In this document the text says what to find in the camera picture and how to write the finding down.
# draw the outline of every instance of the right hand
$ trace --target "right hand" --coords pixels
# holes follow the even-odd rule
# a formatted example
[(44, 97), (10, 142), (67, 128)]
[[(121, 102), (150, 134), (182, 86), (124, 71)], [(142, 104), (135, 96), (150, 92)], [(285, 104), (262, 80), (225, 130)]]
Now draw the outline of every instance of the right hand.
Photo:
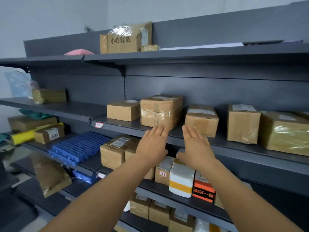
[(201, 171), (217, 161), (208, 142), (196, 128), (182, 127), (186, 153), (178, 153), (178, 158), (187, 166)]

